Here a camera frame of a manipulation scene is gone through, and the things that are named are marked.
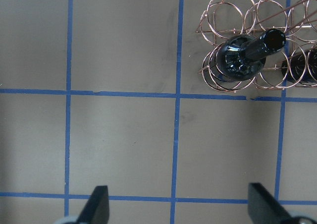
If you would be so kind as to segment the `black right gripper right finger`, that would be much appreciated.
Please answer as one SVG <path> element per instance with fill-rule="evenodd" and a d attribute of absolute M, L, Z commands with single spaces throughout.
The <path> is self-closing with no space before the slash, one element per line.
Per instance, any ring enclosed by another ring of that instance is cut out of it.
<path fill-rule="evenodd" d="M 248 185 L 248 215 L 254 224 L 291 224 L 290 214 L 261 183 Z"/>

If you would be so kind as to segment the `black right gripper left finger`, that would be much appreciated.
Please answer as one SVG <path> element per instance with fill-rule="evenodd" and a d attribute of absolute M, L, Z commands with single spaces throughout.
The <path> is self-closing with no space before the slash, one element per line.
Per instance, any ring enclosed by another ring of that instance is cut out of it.
<path fill-rule="evenodd" d="M 108 187 L 96 186 L 80 213 L 78 224 L 107 224 L 109 221 Z"/>

